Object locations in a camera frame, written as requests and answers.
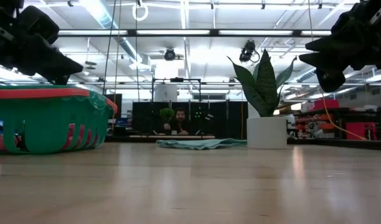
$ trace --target green laundry basket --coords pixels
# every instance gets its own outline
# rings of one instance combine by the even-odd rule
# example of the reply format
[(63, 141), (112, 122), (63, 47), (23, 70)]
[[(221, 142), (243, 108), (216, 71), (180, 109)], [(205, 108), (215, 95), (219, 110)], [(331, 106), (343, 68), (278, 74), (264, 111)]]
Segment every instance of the green laundry basket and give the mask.
[(0, 86), (0, 153), (94, 148), (105, 140), (108, 119), (116, 112), (112, 101), (81, 88)]

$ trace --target leaf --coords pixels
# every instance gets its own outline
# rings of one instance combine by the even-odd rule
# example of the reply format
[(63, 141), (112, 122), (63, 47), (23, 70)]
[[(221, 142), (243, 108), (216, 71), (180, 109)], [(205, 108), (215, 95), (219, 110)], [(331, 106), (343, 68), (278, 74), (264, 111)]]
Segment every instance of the leaf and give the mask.
[(258, 94), (256, 90), (248, 85), (242, 85), (243, 91), (247, 101), (258, 111), (261, 117), (272, 116), (273, 112), (270, 113), (267, 108), (268, 105), (264, 102), (263, 98)]
[(264, 50), (261, 56), (256, 86), (258, 94), (265, 102), (267, 113), (270, 113), (269, 116), (272, 116), (276, 109), (278, 93), (276, 92), (275, 72), (273, 71), (270, 56), (266, 50)]
[(258, 111), (261, 117), (271, 116), (273, 112), (270, 113), (267, 110), (268, 105), (258, 93), (253, 75), (246, 68), (236, 65), (232, 60), (231, 62), (235, 69), (236, 79), (242, 84), (247, 101)]
[(258, 67), (260, 66), (260, 63), (255, 65), (254, 72), (253, 72), (253, 78), (254, 80), (257, 81), (257, 76), (258, 76)]
[(285, 83), (285, 81), (287, 81), (292, 72), (293, 72), (293, 65), (294, 65), (294, 61), (297, 60), (297, 58), (295, 57), (293, 59), (293, 61), (291, 61), (291, 64), (289, 65), (288, 68), (286, 68), (285, 70), (283, 70), (279, 75), (278, 77), (276, 78), (276, 88), (279, 88), (279, 86), (281, 86), (282, 84)]
[(247, 70), (246, 68), (235, 64), (230, 57), (228, 57), (228, 58), (233, 64), (233, 68), (235, 69), (235, 74), (236, 74), (237, 80), (239, 80), (239, 82), (242, 85), (248, 85), (248, 86), (252, 87), (254, 90), (256, 90), (257, 86), (255, 84), (255, 80), (253, 78), (252, 73), (249, 70)]
[(279, 93), (278, 93), (278, 99), (276, 100), (276, 106), (275, 106), (275, 109), (277, 109), (277, 107), (279, 106), (279, 103), (280, 103), (280, 93), (282, 92), (282, 89), (283, 89), (284, 85), (280, 88), (279, 90)]

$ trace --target person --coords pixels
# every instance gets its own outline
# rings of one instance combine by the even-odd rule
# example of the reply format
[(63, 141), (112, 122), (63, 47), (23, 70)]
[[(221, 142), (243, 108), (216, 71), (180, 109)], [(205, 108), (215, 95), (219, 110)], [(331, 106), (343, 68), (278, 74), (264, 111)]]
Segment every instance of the person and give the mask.
[(177, 108), (174, 114), (174, 118), (170, 123), (164, 124), (165, 130), (177, 131), (177, 134), (189, 135), (190, 125), (186, 119), (186, 112), (184, 108)]

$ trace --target green towel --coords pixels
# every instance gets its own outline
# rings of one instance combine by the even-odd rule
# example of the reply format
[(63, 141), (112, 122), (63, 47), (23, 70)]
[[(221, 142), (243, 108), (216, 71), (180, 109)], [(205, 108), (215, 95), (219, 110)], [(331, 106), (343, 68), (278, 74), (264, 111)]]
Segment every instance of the green towel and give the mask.
[(175, 141), (175, 140), (158, 140), (156, 144), (160, 147), (170, 147), (176, 149), (217, 149), (223, 147), (246, 146), (246, 140), (236, 139), (208, 139), (193, 141)]

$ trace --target potted plant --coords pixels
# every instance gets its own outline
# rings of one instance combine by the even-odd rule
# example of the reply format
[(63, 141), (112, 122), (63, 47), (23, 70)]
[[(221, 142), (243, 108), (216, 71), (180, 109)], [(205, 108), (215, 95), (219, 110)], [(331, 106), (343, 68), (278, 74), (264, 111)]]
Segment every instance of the potted plant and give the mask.
[(246, 99), (255, 109), (247, 119), (247, 146), (256, 149), (283, 149), (287, 145), (286, 118), (274, 117), (273, 112), (280, 102), (280, 91), (277, 89), (291, 76), (291, 65), (282, 71), (275, 79), (275, 72), (268, 52), (264, 50), (258, 63), (251, 73), (246, 68), (234, 62), (236, 78), (242, 84)]
[(160, 110), (160, 117), (163, 120), (164, 125), (170, 123), (171, 118), (174, 116), (174, 110), (171, 108), (164, 108)]

